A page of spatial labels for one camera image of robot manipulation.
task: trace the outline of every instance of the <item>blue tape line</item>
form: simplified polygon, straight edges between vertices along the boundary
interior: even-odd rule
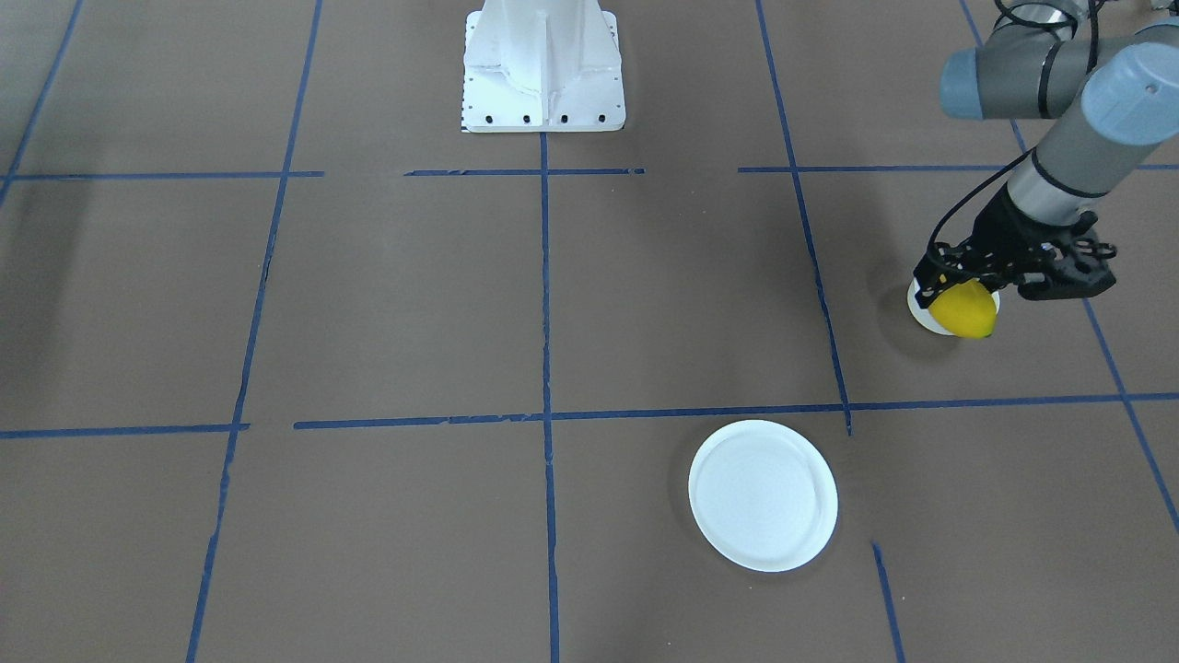
[[[554,421],[592,419],[659,419],[671,416],[743,416],[751,414],[796,414],[806,412],[843,412],[841,403],[755,406],[755,407],[684,407],[667,409],[600,409],[553,413]]]
[[[391,419],[337,419],[320,421],[296,421],[296,431],[323,431],[334,428],[396,428],[407,426],[466,426],[472,424],[505,424],[540,421],[544,414],[475,414],[459,416],[401,416]]]
[[[1121,396],[1117,394],[1092,394],[1074,396],[1022,396],[1008,399],[948,399],[929,401],[891,401],[891,402],[854,402],[854,411],[895,411],[895,409],[938,409],[938,408],[967,408],[967,407],[1014,407],[1014,406],[1038,406],[1038,405],[1069,405],[1069,403],[1099,403],[1120,402]]]
[[[554,168],[548,169],[549,176],[567,176],[567,175],[643,175],[643,172],[635,172],[643,169],[628,169],[628,168]]]
[[[486,177],[486,176],[520,176],[540,175],[536,169],[470,169],[470,170],[411,170],[404,177]]]
[[[959,6],[962,7],[962,13],[966,14],[966,22],[970,26],[970,34],[974,35],[974,45],[982,46],[982,35],[979,34],[979,26],[974,24],[974,14],[970,13],[970,7],[967,7],[966,0],[959,0]]]
[[[757,20],[762,27],[762,44],[765,46],[765,61],[770,67],[770,81],[773,84],[773,99],[778,105],[778,119],[782,123],[782,138],[786,144],[786,159],[790,162],[791,178],[795,183],[795,196],[798,199],[798,215],[803,222],[803,236],[806,239],[806,252],[810,254],[811,267],[815,269],[815,288],[818,291],[818,304],[823,309],[823,321],[826,323],[826,336],[831,344],[831,365],[835,368],[835,381],[839,388],[839,402],[843,403],[844,424],[851,435],[851,408],[848,407],[848,387],[843,381],[843,367],[839,365],[839,347],[835,341],[835,327],[831,324],[831,313],[823,293],[823,274],[818,265],[818,254],[815,250],[815,237],[811,235],[810,218],[806,214],[806,199],[803,196],[803,183],[798,176],[798,160],[795,158],[795,145],[790,138],[790,123],[786,120],[786,106],[782,100],[782,87],[778,85],[778,68],[773,64],[773,50],[770,47],[770,33],[765,26],[765,9],[762,0],[756,0]]]
[[[549,663],[561,659],[561,631],[556,592],[556,490],[553,474],[553,390],[552,390],[552,290],[548,252],[548,134],[540,134],[540,278],[542,284],[541,328],[545,333],[541,385],[545,426],[545,511],[548,531],[548,648]]]
[[[74,2],[73,12],[70,13],[70,22],[66,24],[66,32],[61,37],[61,45],[58,46],[58,54],[53,58],[53,66],[50,67],[50,76],[45,78],[45,85],[41,86],[41,93],[37,97],[37,103],[33,105],[33,112],[28,117],[28,124],[25,125],[25,133],[20,137],[20,144],[17,146],[17,153],[12,158],[12,163],[8,165],[8,175],[5,176],[4,184],[0,185],[0,208],[4,206],[5,199],[8,198],[8,189],[12,186],[13,177],[17,171],[20,170],[20,163],[25,159],[25,151],[28,150],[28,143],[33,138],[33,130],[37,127],[37,120],[41,117],[41,111],[45,109],[45,99],[50,96],[50,88],[53,86],[53,81],[58,78],[58,71],[61,70],[61,60],[66,57],[66,50],[70,47],[70,40],[73,39],[74,27],[78,26],[78,15],[81,13],[81,5],[85,0],[78,0]]]
[[[1171,524],[1175,529],[1175,533],[1179,533],[1179,511],[1175,510],[1175,503],[1171,498],[1171,491],[1167,490],[1167,483],[1162,479],[1162,472],[1159,470],[1159,464],[1154,459],[1154,452],[1151,451],[1151,444],[1146,440],[1146,433],[1142,432],[1142,426],[1138,421],[1138,413],[1134,412],[1134,403],[1131,402],[1129,395],[1126,393],[1126,385],[1121,380],[1121,373],[1118,372],[1118,365],[1113,360],[1113,353],[1109,352],[1109,344],[1106,343],[1105,333],[1101,330],[1101,324],[1098,322],[1098,315],[1093,310],[1093,304],[1088,298],[1081,300],[1085,304],[1085,314],[1089,316],[1089,324],[1093,326],[1093,333],[1098,336],[1098,344],[1101,346],[1101,354],[1105,355],[1106,366],[1109,367],[1109,374],[1113,375],[1113,381],[1118,386],[1118,393],[1121,395],[1122,406],[1126,408],[1126,415],[1129,416],[1129,424],[1134,428],[1134,435],[1138,436],[1138,446],[1142,449],[1142,455],[1146,457],[1146,464],[1151,468],[1151,475],[1154,477],[1154,484],[1159,488],[1159,494],[1162,497],[1162,504],[1166,506],[1167,513],[1171,516]]]
[[[994,172],[1001,170],[1002,165],[993,164],[959,164],[959,165],[935,165],[935,164],[896,164],[896,165],[852,165],[852,166],[740,166],[740,173],[784,173],[784,172],[954,172],[954,171],[980,171]],[[1142,164],[1139,170],[1179,170],[1179,164]]]
[[[1131,400],[1172,401],[1179,400],[1179,392],[1148,394],[1127,394]],[[996,399],[946,399],[920,401],[880,401],[850,402],[848,406],[856,412],[905,411],[905,409],[951,409],[971,407],[1030,407],[1048,405],[1102,403],[1121,402],[1119,394],[1080,394],[1063,396],[1014,396]],[[680,407],[663,409],[590,409],[553,412],[553,421],[585,421],[601,419],[663,419],[681,416],[747,416],[756,414],[806,414],[821,412],[843,412],[842,403],[805,403],[772,406],[733,406],[733,407]],[[382,428],[408,426],[441,426],[472,424],[503,424],[544,421],[545,413],[516,414],[475,414],[454,416],[402,416],[389,419],[338,419],[298,421],[296,431],[332,429],[332,428]]]
[[[1175,401],[1179,400],[1179,392],[1158,392],[1153,394],[1126,394],[1132,401]]]
[[[645,168],[554,168],[554,169],[463,169],[411,170],[404,177],[511,177],[511,176],[569,176],[569,175],[644,175]]]
[[[933,164],[897,164],[897,165],[864,165],[864,166],[798,166],[798,172],[994,172],[1002,170],[1002,165],[989,164],[962,164],[962,165],[933,165]]]
[[[37,431],[0,431],[0,440],[38,440],[53,438],[107,438],[127,435],[176,435],[182,433],[229,433],[244,431],[249,424],[198,424],[196,426],[114,426],[110,428],[45,428]]]
[[[225,172],[70,172],[60,175],[18,175],[13,182],[93,182],[159,179],[278,179],[281,177],[323,177],[322,170],[225,171]]]
[[[1027,143],[1023,142],[1023,132],[1020,131],[1020,125],[1015,120],[1009,120],[1012,123],[1012,132],[1015,133],[1015,144],[1020,146],[1020,153],[1027,152]]]
[[[295,112],[291,114],[290,132],[286,137],[286,156],[283,158],[283,176],[278,179],[278,193],[275,196],[275,211],[270,218],[270,232],[266,237],[266,252],[262,262],[262,274],[258,277],[258,294],[253,302],[253,317],[250,321],[250,336],[245,343],[245,359],[242,362],[242,386],[238,390],[237,401],[233,405],[233,424],[242,421],[245,409],[245,394],[250,386],[250,370],[253,365],[253,350],[258,342],[258,328],[262,324],[262,309],[266,298],[266,280],[270,277],[270,262],[275,255],[275,243],[278,237],[278,224],[282,219],[283,202],[286,197],[286,183],[291,171],[291,162],[295,158],[295,142],[298,138],[299,118],[303,112],[303,98],[307,94],[308,79],[311,76],[311,60],[315,55],[315,40],[320,32],[320,17],[323,13],[323,0],[315,1],[315,13],[311,15],[311,32],[307,40],[307,53],[303,57],[303,73],[299,77],[298,93],[295,96]],[[209,586],[212,582],[213,564],[217,560],[217,543],[220,539],[222,521],[225,516],[225,501],[229,497],[229,468],[233,464],[233,455],[237,449],[237,429],[229,434],[225,445],[225,461],[222,465],[220,492],[217,498],[217,523],[213,533],[209,537],[209,547],[205,551],[204,572],[200,576],[200,590],[197,595],[197,609],[192,616],[192,632],[189,636],[189,649],[185,658],[186,663],[195,663],[197,658],[197,646],[200,643],[200,629],[204,623],[205,606],[209,600]]]
[[[881,593],[884,596],[884,611],[888,613],[888,628],[893,634],[893,649],[896,651],[896,663],[904,663],[904,645],[901,644],[901,626],[896,621],[893,589],[888,584],[888,570],[884,569],[884,556],[881,554],[881,546],[876,541],[872,541],[872,557],[876,558],[876,575],[881,579]]]
[[[737,172],[793,172],[790,166],[739,166]]]
[[[959,6],[962,7],[962,14],[966,15],[966,22],[970,26],[970,34],[974,37],[974,45],[982,47],[982,35],[979,34],[979,26],[974,22],[974,14],[970,13],[970,7],[967,6],[966,0],[959,0]],[[1012,133],[1015,134],[1015,143],[1020,146],[1020,152],[1027,152],[1027,144],[1023,142],[1023,132],[1020,131],[1020,125],[1015,120],[1009,120],[1012,123]]]

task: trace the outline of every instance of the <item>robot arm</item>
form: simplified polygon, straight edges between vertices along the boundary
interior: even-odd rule
[[[1073,27],[1001,20],[986,46],[950,58],[943,106],[959,117],[1060,119],[1039,145],[984,183],[1012,173],[975,218],[970,237],[956,247],[930,241],[914,270],[914,298],[922,309],[969,280],[992,293],[1014,283],[1028,300],[1089,297],[1108,289],[1115,280],[1107,261],[1117,250],[1093,231],[1093,206],[1179,133],[1179,21],[1101,40],[1101,64],[1086,78],[1089,45],[1062,40],[1085,17],[1078,6],[1061,0],[1012,12],[1053,25],[1067,21],[1042,19],[1071,15]],[[1072,96],[1062,101],[1069,87]]]

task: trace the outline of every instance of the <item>white plate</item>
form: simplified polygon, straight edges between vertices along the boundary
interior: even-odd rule
[[[953,336],[954,333],[949,329],[942,327],[941,322],[934,320],[933,314],[929,309],[923,309],[917,306],[917,300],[913,298],[917,294],[917,280],[914,278],[913,283],[909,283],[909,294],[905,295],[905,300],[909,302],[909,313],[913,314],[913,319],[916,320],[922,327],[929,329],[934,334],[941,334],[942,336]],[[990,294],[990,298],[995,301],[995,315],[999,315],[999,291]]]
[[[826,461],[805,438],[772,421],[738,421],[709,436],[687,475],[704,538],[755,571],[789,571],[822,552],[838,495]]]

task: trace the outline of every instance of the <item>brown floor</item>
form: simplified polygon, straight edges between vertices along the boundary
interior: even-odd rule
[[[477,8],[0,0],[0,661],[1175,661],[1179,140],[1114,289],[935,337],[1047,129],[937,107],[990,2],[604,1],[627,126],[547,138],[460,133]],[[687,506],[750,418],[835,473],[796,571]]]

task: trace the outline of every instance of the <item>yellow lemon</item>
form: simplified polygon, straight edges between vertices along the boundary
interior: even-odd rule
[[[987,288],[970,280],[938,295],[929,304],[929,315],[955,336],[986,339],[995,330],[999,310]]]

